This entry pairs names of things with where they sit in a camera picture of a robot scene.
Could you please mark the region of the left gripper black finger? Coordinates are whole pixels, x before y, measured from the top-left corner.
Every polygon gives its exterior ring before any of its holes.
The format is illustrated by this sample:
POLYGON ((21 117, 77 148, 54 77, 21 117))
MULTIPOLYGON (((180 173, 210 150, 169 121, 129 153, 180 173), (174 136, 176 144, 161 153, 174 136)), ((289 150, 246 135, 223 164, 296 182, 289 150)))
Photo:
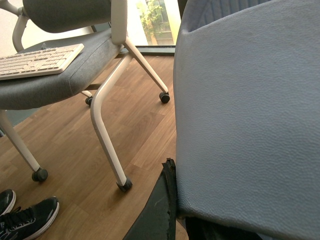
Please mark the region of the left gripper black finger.
POLYGON ((174 240, 176 238, 177 182, 172 158, 162 163, 162 171, 125 240, 174 240))

